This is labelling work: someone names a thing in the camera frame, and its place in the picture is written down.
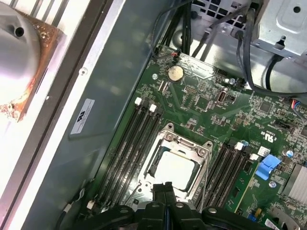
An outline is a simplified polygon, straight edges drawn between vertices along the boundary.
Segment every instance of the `capacitor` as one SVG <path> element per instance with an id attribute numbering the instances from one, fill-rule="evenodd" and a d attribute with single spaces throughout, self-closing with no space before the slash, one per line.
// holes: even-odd
<path id="1" fill-rule="evenodd" d="M 246 140 L 242 140 L 241 143 L 243 144 L 244 147 L 249 145 L 249 143 Z"/>
<path id="2" fill-rule="evenodd" d="M 269 183 L 269 187 L 270 187 L 270 188 L 276 188 L 276 186 L 277 186 L 277 183 L 276 183 L 275 181 L 271 181 L 271 182 Z"/>
<path id="3" fill-rule="evenodd" d="M 236 83 L 236 80 L 234 78 L 229 79 L 229 84 L 234 85 Z"/>
<path id="4" fill-rule="evenodd" d="M 181 66 L 172 66 L 171 68 L 169 68 L 167 75 L 170 82 L 177 83 L 182 80 L 184 70 Z"/>
<path id="5" fill-rule="evenodd" d="M 294 152 L 293 152 L 292 150 L 288 150 L 288 151 L 286 152 L 286 156 L 289 157 L 289 158 L 292 158 L 293 155 L 294 155 Z"/>

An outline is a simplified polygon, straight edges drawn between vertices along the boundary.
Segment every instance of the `metal heatsink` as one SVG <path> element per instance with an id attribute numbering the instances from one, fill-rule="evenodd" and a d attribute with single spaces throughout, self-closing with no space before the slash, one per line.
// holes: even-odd
<path id="1" fill-rule="evenodd" d="M 296 165 L 283 191 L 284 195 L 307 205 L 307 168 Z"/>

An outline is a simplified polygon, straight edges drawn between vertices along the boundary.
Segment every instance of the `screw hole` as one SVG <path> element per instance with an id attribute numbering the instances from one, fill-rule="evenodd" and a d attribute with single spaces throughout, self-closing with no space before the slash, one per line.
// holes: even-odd
<path id="1" fill-rule="evenodd" d="M 17 37 L 22 37 L 24 35 L 24 29 L 22 27 L 18 27 L 15 30 L 15 35 Z"/>
<path id="2" fill-rule="evenodd" d="M 301 12 L 301 8 L 299 6 L 295 6 L 293 8 L 294 13 L 300 13 Z"/>

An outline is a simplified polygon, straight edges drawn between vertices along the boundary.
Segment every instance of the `small white connector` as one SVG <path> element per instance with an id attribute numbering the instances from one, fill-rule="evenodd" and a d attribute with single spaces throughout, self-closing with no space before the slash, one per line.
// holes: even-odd
<path id="1" fill-rule="evenodd" d="M 259 158 L 259 156 L 255 153 L 251 154 L 251 156 L 249 157 L 249 159 L 252 160 L 252 161 L 256 161 L 256 160 L 258 160 L 258 158 Z"/>
<path id="2" fill-rule="evenodd" d="M 92 210 L 93 207 L 94 207 L 94 204 L 95 204 L 95 201 L 90 200 L 90 201 L 87 203 L 87 206 L 86 206 L 86 207 L 87 207 L 89 210 Z"/>
<path id="3" fill-rule="evenodd" d="M 142 102 L 142 98 L 137 97 L 137 98 L 135 99 L 135 102 L 134 102 L 134 103 L 135 103 L 136 105 L 140 105 L 141 102 Z"/>
<path id="4" fill-rule="evenodd" d="M 241 151 L 244 147 L 244 144 L 241 142 L 236 143 L 235 149 Z"/>
<path id="5" fill-rule="evenodd" d="M 154 113 L 156 109 L 157 109 L 157 106 L 155 104 L 152 104 L 149 108 L 149 111 Z"/>

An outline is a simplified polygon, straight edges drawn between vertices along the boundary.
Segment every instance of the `ram slot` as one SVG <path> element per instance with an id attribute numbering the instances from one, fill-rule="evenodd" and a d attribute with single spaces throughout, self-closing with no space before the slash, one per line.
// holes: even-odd
<path id="1" fill-rule="evenodd" d="M 127 131 L 127 133 L 124 135 L 125 138 L 123 139 L 123 142 L 117 147 L 117 151 L 114 152 L 115 162 L 114 164 L 109 164 L 111 167 L 111 173 L 107 176 L 106 185 L 103 189 L 103 192 L 100 194 L 98 200 L 103 201 L 106 199 L 106 196 L 114 185 L 114 181 L 118 178 L 118 174 L 120 173 L 122 164 L 126 161 L 125 152 L 128 148 L 127 146 L 130 145 L 132 139 L 133 139 L 133 133 L 135 133 L 135 130 L 138 130 L 138 127 L 142 123 L 142 120 L 144 119 L 144 116 L 146 114 L 148 106 L 142 105 L 141 108 L 138 110 L 138 113 L 136 115 L 136 118 L 133 120 L 133 124 L 131 125 L 131 128 Z"/>
<path id="2" fill-rule="evenodd" d="M 239 165 L 240 155 L 236 152 L 232 152 L 230 155 L 231 157 L 227 162 L 226 170 L 221 175 L 221 179 L 218 183 L 217 188 L 214 189 L 214 195 L 209 203 L 209 206 L 217 206 L 217 204 L 220 201 L 220 198 L 223 196 L 225 192 L 224 189 L 227 187 L 229 179 L 233 176 L 233 172 L 235 171 L 236 167 Z"/>
<path id="3" fill-rule="evenodd" d="M 205 198 L 204 198 L 205 207 L 210 204 L 212 199 L 214 199 L 215 191 L 218 188 L 223 178 L 223 175 L 227 171 L 229 160 L 231 159 L 231 157 L 232 157 L 232 152 L 228 150 L 226 154 L 224 155 L 224 158 L 222 159 L 221 164 L 217 167 L 217 170 L 213 172 L 212 180 L 208 181 L 209 186 L 207 187 L 208 189 L 206 191 Z"/>
<path id="4" fill-rule="evenodd" d="M 141 145 L 138 149 L 137 159 L 136 159 L 136 161 L 134 161 L 135 163 L 132 166 L 132 169 L 128 174 L 128 177 L 127 177 L 126 182 L 123 186 L 123 189 L 121 190 L 121 193 L 119 194 L 117 200 L 115 200 L 115 202 L 114 202 L 115 205 L 118 205 L 118 204 L 121 203 L 121 201 L 123 200 L 137 169 L 144 164 L 144 160 L 145 160 L 144 156 L 147 154 L 146 150 L 148 149 L 148 143 L 150 142 L 152 136 L 157 132 L 157 127 L 158 127 L 158 124 L 159 124 L 159 121 L 160 121 L 160 117 L 161 117 L 160 114 L 156 114 L 156 116 L 154 117 L 152 126 L 149 126 L 149 128 L 148 128 L 149 133 L 147 135 L 145 135 L 144 138 L 142 139 Z"/>
<path id="5" fill-rule="evenodd" d="M 111 189 L 109 196 L 107 197 L 107 200 L 109 201 L 111 206 L 113 206 L 114 201 L 117 200 L 116 195 L 120 193 L 121 191 L 120 188 L 124 182 L 124 179 L 127 176 L 129 169 L 132 167 L 133 162 L 136 160 L 138 156 L 137 149 L 141 144 L 141 140 L 145 133 L 146 127 L 148 127 L 151 120 L 152 120 L 151 114 L 146 114 L 146 117 L 143 120 L 142 124 L 140 125 L 139 129 L 136 129 L 135 133 L 133 134 L 133 140 L 125 153 L 125 155 L 127 156 L 126 157 L 127 160 L 123 164 L 119 177 L 117 177 L 117 180 L 115 181 L 115 184 Z"/>
<path id="6" fill-rule="evenodd" d="M 220 199 L 220 202 L 218 204 L 218 207 L 224 207 L 226 199 L 234 186 L 236 179 L 240 173 L 241 170 L 243 170 L 244 164 L 246 163 L 246 158 L 241 156 L 241 158 L 238 161 L 238 164 L 236 164 L 235 171 L 232 173 L 232 176 L 228 179 L 228 185 L 226 188 L 224 188 L 223 196 Z"/>
<path id="7" fill-rule="evenodd" d="M 229 149 L 227 148 L 227 146 L 224 144 L 221 148 L 221 150 L 219 151 L 213 165 L 209 168 L 209 173 L 207 175 L 207 178 L 204 177 L 203 180 L 202 180 L 202 184 L 205 184 L 206 183 L 206 191 L 208 191 L 208 187 L 209 187 L 209 184 L 210 182 L 212 181 L 213 179 L 213 176 L 215 175 L 215 171 L 216 171 L 216 168 L 221 164 L 221 161 L 223 160 L 225 154 L 229 151 Z M 203 187 L 200 187 L 196 193 L 196 201 L 195 201 L 195 207 L 199 208 L 200 205 L 201 205 L 201 201 L 203 200 L 203 197 L 202 197 L 202 193 L 203 193 Z"/>

